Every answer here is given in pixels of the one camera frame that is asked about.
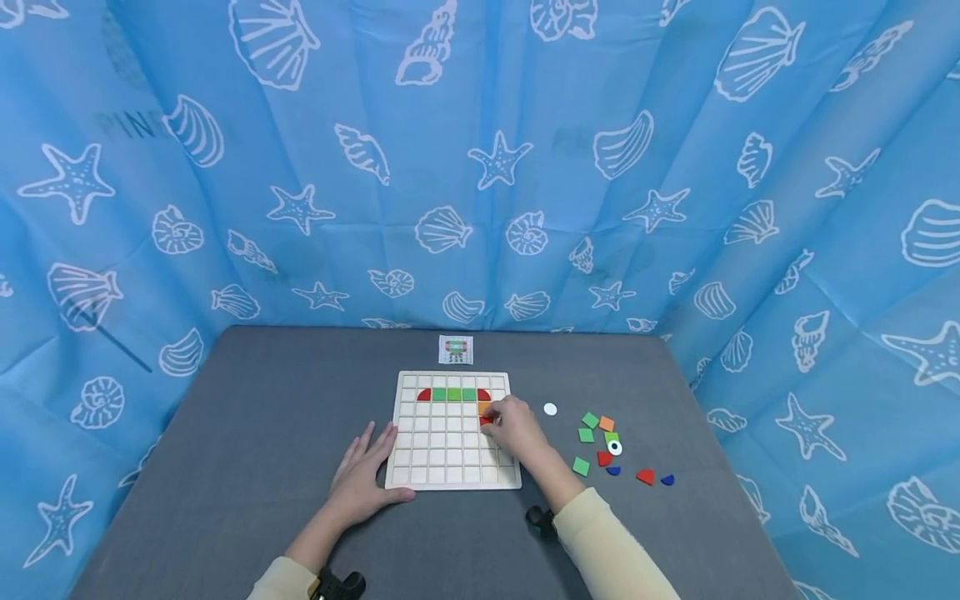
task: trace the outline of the gray table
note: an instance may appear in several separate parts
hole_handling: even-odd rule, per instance
[[[235,327],[203,369],[90,559],[72,598],[244,598],[322,504],[367,420],[393,415],[396,374],[443,369],[438,331]],[[684,600],[796,591],[659,338],[476,333],[474,368],[510,374],[570,462],[610,502]],[[448,367],[464,370],[463,367]],[[560,412],[548,418],[546,401]],[[586,410],[616,419],[619,477],[577,438]],[[671,471],[672,488],[635,480]],[[589,598],[559,545],[530,535],[545,505],[529,474],[509,492],[421,492],[337,546],[364,600]]]

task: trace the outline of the starfish print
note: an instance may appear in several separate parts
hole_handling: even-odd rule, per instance
[[[80,504],[73,503],[71,496],[76,485],[77,473],[74,473],[63,482],[57,506],[52,506],[46,502],[40,502],[36,505],[36,509],[40,511],[40,516],[47,522],[47,535],[27,557],[23,568],[39,561],[57,546],[63,549],[63,554],[67,556],[73,554],[73,525],[93,509],[93,500],[87,500]]]
[[[881,335],[883,343],[917,358],[916,385],[930,385],[948,377],[960,379],[960,324],[947,321],[940,333],[929,340],[917,340],[899,335]]]
[[[686,215],[677,211],[677,204],[686,198],[690,193],[690,188],[685,187],[673,196],[661,196],[655,189],[647,194],[647,202],[632,212],[624,215],[624,221],[633,221],[634,219],[643,219],[646,225],[647,233],[653,233],[660,221],[671,221],[681,223],[686,221]]]
[[[511,150],[507,147],[507,139],[503,136],[503,132],[497,130],[496,136],[493,138],[492,154],[488,155],[479,148],[468,150],[467,156],[479,160],[483,164],[483,177],[477,182],[477,189],[485,190],[497,180],[501,180],[507,185],[516,183],[514,180],[516,164],[533,149],[534,145],[526,142],[520,144],[516,150]]]
[[[293,288],[291,291],[298,296],[303,296],[304,298],[310,300],[311,310],[317,310],[323,306],[332,306],[337,310],[343,310],[344,307],[340,305],[340,300],[350,297],[350,294],[344,294],[343,292],[327,292],[324,285],[319,281],[313,284],[312,290],[299,290],[297,288]]]
[[[833,415],[808,415],[800,407],[797,397],[791,392],[786,400],[790,413],[784,419],[774,419],[780,427],[793,432],[800,442],[800,454],[810,460],[813,449],[820,446],[841,461],[847,460],[847,454],[833,443],[824,431],[833,425]]]
[[[609,306],[613,310],[620,310],[620,301],[625,298],[632,298],[636,296],[636,292],[631,292],[630,290],[626,292],[621,292],[620,288],[623,286],[623,281],[617,281],[614,285],[609,288],[602,287],[593,287],[590,286],[590,293],[596,297],[596,300],[593,301],[593,306],[591,308],[600,308],[601,306]]]
[[[115,189],[100,179],[100,144],[88,145],[79,158],[71,158],[50,144],[43,144],[40,150],[57,169],[57,176],[22,186],[16,190],[18,196],[62,196],[70,205],[70,220],[74,225],[83,225],[94,198],[112,198],[116,194]]]
[[[867,170],[873,166],[878,156],[880,156],[879,148],[871,152],[863,162],[855,167],[838,156],[827,156],[824,162],[837,177],[827,187],[818,189],[814,196],[817,198],[828,198],[830,196],[846,198],[847,192],[863,181],[863,178],[867,175]]]
[[[303,235],[310,235],[310,222],[321,221],[323,219],[333,219],[337,215],[329,210],[320,210],[313,205],[313,195],[317,189],[313,183],[303,188],[297,196],[287,192],[275,185],[270,189],[280,200],[280,206],[267,213],[268,219],[279,221],[280,219],[290,219],[297,224]]]

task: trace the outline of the right hand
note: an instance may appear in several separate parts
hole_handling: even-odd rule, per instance
[[[525,465],[550,449],[530,406],[517,397],[491,402],[483,416],[494,421],[480,430]]]

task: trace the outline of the left hand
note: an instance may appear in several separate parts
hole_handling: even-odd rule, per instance
[[[324,511],[344,530],[362,523],[390,504],[409,502],[415,493],[408,488],[384,490],[376,485],[376,472],[390,456],[396,441],[396,425],[389,422],[373,445],[373,421],[353,439],[330,484]]]

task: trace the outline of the seashell print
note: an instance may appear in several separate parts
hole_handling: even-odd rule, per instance
[[[396,321],[391,321],[389,319],[376,319],[370,317],[368,319],[361,319],[364,324],[370,329],[409,329],[410,325],[406,323],[397,323]]]
[[[636,333],[650,333],[657,328],[657,322],[650,321],[649,319],[631,317],[627,319],[627,326],[631,331],[635,331]]]
[[[747,428],[747,420],[739,415],[735,415],[726,408],[714,408],[707,413],[707,422],[723,429],[727,433],[736,433]]]
[[[720,354],[720,364],[728,372],[741,372],[750,364],[754,354],[754,338],[740,329],[733,334]]]
[[[534,292],[526,296],[513,294],[504,307],[510,312],[514,321],[529,321],[550,308],[550,296],[546,292]]]
[[[696,269],[690,269],[689,273],[684,273],[682,271],[674,271],[670,275],[670,280],[667,281],[667,289],[670,290],[670,296],[676,296],[677,290],[681,288],[685,283],[690,281],[690,278],[693,277],[693,274],[696,273]]]
[[[747,187],[754,189],[767,174],[773,159],[774,145],[759,133],[752,132],[743,143],[743,150],[736,162],[736,172],[747,180]]]
[[[723,321],[736,311],[736,304],[719,281],[711,281],[697,290],[693,296],[693,304],[704,315],[716,321]]]
[[[805,21],[791,27],[774,7],[760,9],[727,48],[713,86],[728,100],[747,102],[783,67],[793,64],[805,27]]]
[[[786,269],[786,275],[783,276],[783,280],[777,284],[777,287],[774,289],[774,294],[782,296],[797,287],[797,284],[800,283],[800,271],[810,264],[810,261],[813,260],[813,252],[804,248],[804,251],[800,253],[790,266]]]
[[[396,70],[397,85],[433,85],[444,74],[443,63],[450,58],[450,39],[457,16],[457,0],[446,0],[433,11],[420,37],[407,46]]]
[[[203,359],[204,339],[197,327],[193,327],[179,341],[161,348],[157,362],[171,377],[189,377],[197,372]]]
[[[47,288],[60,308],[60,316],[73,331],[93,331],[100,326],[110,303],[123,298],[116,271],[103,274],[55,262],[47,273]]]
[[[373,173],[383,185],[390,185],[390,167],[380,144],[372,135],[360,133],[353,127],[337,123],[333,131],[340,140],[347,161],[361,171]]]
[[[752,241],[761,244],[771,235],[780,233],[780,228],[774,225],[774,203],[769,200],[760,200],[747,204],[733,225],[727,229],[723,237],[725,245],[737,242]]]
[[[320,40],[303,18],[300,0],[230,0],[233,48],[257,80],[297,91]]]
[[[163,116],[163,125],[198,167],[212,167],[224,157],[224,135],[217,120],[193,98],[177,96],[177,107]]]
[[[464,223],[453,206],[428,210],[414,227],[420,245],[431,254],[439,254],[454,246],[467,247],[473,228]]]
[[[210,308],[226,310],[242,321],[248,321],[260,314],[260,303],[236,283],[231,283],[222,290],[212,290],[210,296],[213,298]]]
[[[399,298],[414,291],[414,277],[406,271],[393,269],[389,273],[370,269],[370,281],[390,298]]]
[[[913,21],[903,21],[864,46],[863,49],[853,55],[853,58],[840,71],[840,77],[837,79],[837,83],[830,88],[830,91],[843,91],[855,84],[856,80],[860,79],[860,74],[874,70],[883,55],[893,50],[894,45],[912,28]]]
[[[677,12],[690,3],[690,0],[663,0],[663,8],[660,9],[660,26],[666,27],[670,21],[677,16]]]
[[[760,495],[760,488],[758,488],[756,482],[749,477],[737,475],[736,478],[740,480],[740,487],[743,488],[743,492],[747,494],[747,499],[754,505],[756,517],[760,519],[761,523],[766,523],[770,520],[770,513],[767,513],[763,509],[763,497]]]
[[[649,110],[641,110],[622,130],[593,137],[593,166],[608,180],[615,180],[643,157],[653,136],[654,117]]]
[[[917,476],[887,495],[890,518],[907,533],[948,554],[960,554],[960,513],[941,504]]]
[[[697,374],[690,382],[690,392],[696,392],[700,387],[700,382],[704,380],[704,373],[707,372],[707,366],[712,362],[706,356],[697,361]]]
[[[186,254],[204,245],[204,231],[184,219],[172,204],[154,215],[151,235],[156,249],[164,254]]]
[[[585,275],[591,274],[593,272],[593,242],[589,236],[580,240],[580,243],[567,258],[570,259],[570,262],[578,271]]]
[[[820,345],[827,338],[830,311],[822,310],[813,315],[800,317],[793,324],[793,357],[800,372],[810,372],[817,361]]]
[[[248,239],[234,229],[228,229],[227,235],[227,249],[230,250],[230,252],[242,257],[250,264],[256,265],[276,275],[277,270],[274,261],[268,258],[253,240]]]
[[[82,429],[104,429],[120,419],[126,403],[123,386],[113,377],[96,377],[84,384],[80,404],[70,413],[70,421]]]
[[[533,256],[543,252],[549,241],[543,230],[543,211],[526,212],[516,217],[507,226],[507,243],[521,256]]]
[[[444,297],[444,314],[461,324],[469,324],[483,314],[487,303],[482,300],[467,300],[460,292],[450,292]]]
[[[927,200],[910,217],[900,244],[903,258],[919,267],[942,269],[960,262],[960,204]]]

